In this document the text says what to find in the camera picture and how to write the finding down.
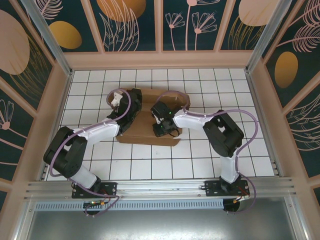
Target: flower illustration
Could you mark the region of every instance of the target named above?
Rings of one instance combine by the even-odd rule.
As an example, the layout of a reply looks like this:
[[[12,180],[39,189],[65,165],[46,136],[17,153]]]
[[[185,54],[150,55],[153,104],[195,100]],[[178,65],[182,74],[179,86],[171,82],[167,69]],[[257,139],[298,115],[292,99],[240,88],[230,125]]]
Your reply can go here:
[[[10,128],[10,121],[14,114],[15,105],[8,101],[7,106],[3,99],[0,100],[0,129],[8,130]]]
[[[189,6],[216,4],[220,0],[186,0]]]
[[[171,33],[171,41],[172,41],[172,47],[175,51],[175,43],[174,43],[174,36],[172,34],[172,29],[174,28],[180,28],[186,25],[185,21],[183,21],[183,17],[181,16],[181,13],[173,13],[171,16],[171,13],[167,13],[165,15],[166,22],[169,25],[170,33]]]
[[[203,13],[199,18],[199,12],[192,14],[192,24],[195,32],[194,50],[197,50],[198,34],[209,33],[217,30],[214,13]]]

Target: cardboard box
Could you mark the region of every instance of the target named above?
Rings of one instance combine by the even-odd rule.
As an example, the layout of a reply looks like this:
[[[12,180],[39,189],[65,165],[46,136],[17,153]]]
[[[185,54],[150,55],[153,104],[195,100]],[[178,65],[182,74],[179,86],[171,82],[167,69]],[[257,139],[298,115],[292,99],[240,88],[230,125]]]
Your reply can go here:
[[[160,89],[141,89],[141,112],[135,117],[130,128],[125,131],[122,136],[119,135],[116,137],[119,143],[158,146],[175,146],[179,143],[179,138],[174,138],[169,134],[161,137],[156,137],[153,131],[152,125],[156,123],[156,119],[152,116],[150,109],[156,103],[158,97],[166,91],[167,90]],[[184,99],[184,97],[177,93],[170,93],[170,95],[168,96],[163,96],[161,98],[161,101],[167,104],[170,109],[182,107],[186,104],[186,100]]]

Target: black mounting plate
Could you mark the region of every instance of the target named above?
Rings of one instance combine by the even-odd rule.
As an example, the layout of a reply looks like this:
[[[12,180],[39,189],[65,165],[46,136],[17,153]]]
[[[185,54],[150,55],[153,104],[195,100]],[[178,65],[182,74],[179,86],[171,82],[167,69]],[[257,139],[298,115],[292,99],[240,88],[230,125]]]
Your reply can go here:
[[[99,194],[106,194],[108,195],[116,195],[117,194],[117,183],[116,182],[101,182]],[[73,185],[72,195],[73,199],[99,199],[103,197],[99,197],[88,193],[87,191],[83,190],[78,185]]]
[[[203,189],[205,190],[205,194],[207,197],[241,196],[244,193],[240,190],[240,188],[243,191],[245,191],[248,195],[250,195],[247,180],[239,180],[236,186],[234,186],[233,189],[229,192],[225,192],[221,188],[220,180],[205,181],[203,186]]]

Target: purple cable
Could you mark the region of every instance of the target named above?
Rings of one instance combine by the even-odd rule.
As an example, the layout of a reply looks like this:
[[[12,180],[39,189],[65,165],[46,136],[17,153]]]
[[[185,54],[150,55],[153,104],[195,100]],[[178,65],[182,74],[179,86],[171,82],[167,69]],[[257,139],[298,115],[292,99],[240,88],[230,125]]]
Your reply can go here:
[[[66,143],[67,143],[70,139],[72,139],[72,138],[74,138],[75,136],[77,136],[78,134],[83,133],[83,132],[85,132],[85,131],[88,131],[88,130],[90,130],[90,129],[92,129],[92,128],[95,128],[95,127],[98,127],[98,126],[101,126],[101,125],[104,125],[104,124],[108,124],[108,123],[110,123],[110,122],[117,121],[117,120],[123,118],[123,117],[128,113],[128,111],[129,111],[129,109],[130,109],[130,107],[131,107],[131,98],[130,98],[129,93],[128,93],[126,90],[121,89],[121,88],[112,90],[112,91],[109,92],[109,94],[107,95],[107,97],[106,97],[106,102],[109,104],[109,102],[108,102],[109,96],[110,96],[111,94],[113,94],[114,92],[116,92],[116,91],[121,91],[121,92],[125,93],[125,94],[127,95],[127,97],[128,97],[128,107],[126,108],[125,112],[124,112],[121,116],[119,116],[119,117],[117,117],[117,118],[115,118],[115,119],[109,119],[109,120],[107,120],[107,121],[101,121],[101,122],[98,122],[98,123],[96,123],[96,124],[94,124],[94,125],[85,127],[85,128],[83,128],[83,129],[81,129],[81,130],[73,133],[73,134],[70,135],[66,140],[64,140],[64,141],[62,142],[62,144],[58,147],[58,149],[57,149],[57,151],[55,152],[55,154],[53,155],[52,161],[51,161],[51,163],[50,163],[49,173],[50,173],[51,176],[53,176],[53,177],[62,176],[61,174],[54,174],[54,173],[53,173],[53,166],[54,166],[54,164],[55,164],[55,161],[56,161],[56,159],[57,159],[58,154],[61,152],[61,150],[64,148],[64,146],[66,145]],[[112,206],[113,206],[113,205],[119,200],[119,198],[120,198],[118,195],[99,194],[99,193],[96,193],[96,192],[93,192],[93,191],[88,190],[87,188],[85,188],[85,187],[82,186],[81,184],[77,184],[77,185],[78,185],[80,188],[82,188],[83,190],[85,190],[86,192],[88,192],[88,193],[90,193],[90,194],[92,194],[92,195],[96,195],[96,196],[104,197],[104,198],[116,198],[116,200],[115,200],[112,204],[110,204],[110,206],[108,206],[105,210],[100,211],[99,213],[97,213],[96,216],[101,215],[101,214],[105,213],[107,210],[109,210],[110,208],[112,208]],[[87,216],[91,216],[91,215],[89,215],[89,214],[87,213],[87,209],[88,209],[88,208],[85,209],[86,215],[87,215]]]
[[[246,142],[244,145],[242,145],[240,148],[238,148],[238,150],[236,151],[235,153],[235,171],[241,175],[242,177],[244,177],[251,185],[252,185],[252,188],[253,188],[253,202],[252,204],[245,210],[242,210],[242,211],[236,211],[236,212],[233,212],[234,214],[241,214],[241,213],[245,213],[247,212],[248,210],[250,210],[256,203],[256,199],[257,199],[257,190],[256,190],[256,187],[254,185],[254,183],[248,178],[246,177],[245,175],[243,175],[241,172],[239,172],[239,167],[238,167],[238,160],[239,160],[239,153],[246,147],[248,146],[257,136],[258,134],[258,121],[257,119],[255,118],[255,116],[248,112],[248,111],[245,111],[245,110],[241,110],[241,109],[230,109],[230,110],[226,110],[226,111],[220,111],[220,112],[216,112],[216,113],[211,113],[211,114],[205,114],[205,113],[196,113],[196,112],[190,112],[186,109],[186,107],[189,105],[189,98],[187,97],[187,95],[183,92],[180,92],[180,91],[175,91],[175,90],[170,90],[170,91],[166,91],[164,93],[162,93],[156,100],[156,102],[158,102],[160,100],[160,98],[162,98],[164,95],[167,95],[169,93],[176,93],[176,94],[180,94],[181,96],[184,97],[184,99],[186,100],[186,104],[184,105],[183,107],[183,111],[185,114],[187,115],[190,115],[190,116],[194,116],[194,117],[204,117],[204,118],[211,118],[211,117],[216,117],[216,116],[219,116],[219,115],[222,115],[222,114],[227,114],[227,113],[243,113],[243,114],[247,114],[249,115],[253,121],[254,121],[254,124],[255,124],[255,130],[254,130],[254,134],[253,136],[250,138],[250,140],[248,142]]]

